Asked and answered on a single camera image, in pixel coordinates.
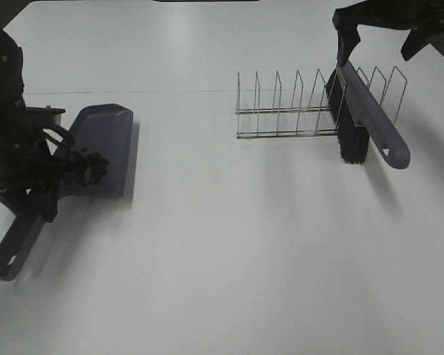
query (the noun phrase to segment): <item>purple brush handle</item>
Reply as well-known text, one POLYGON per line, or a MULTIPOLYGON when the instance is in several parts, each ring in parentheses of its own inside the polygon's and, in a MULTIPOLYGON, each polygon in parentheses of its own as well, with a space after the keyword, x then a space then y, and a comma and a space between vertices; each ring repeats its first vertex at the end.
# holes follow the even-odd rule
POLYGON ((378 152, 389 166, 406 169, 411 160, 408 146, 352 63, 349 61, 344 67, 337 66, 337 70, 347 84, 345 98, 355 125, 367 128, 378 152))

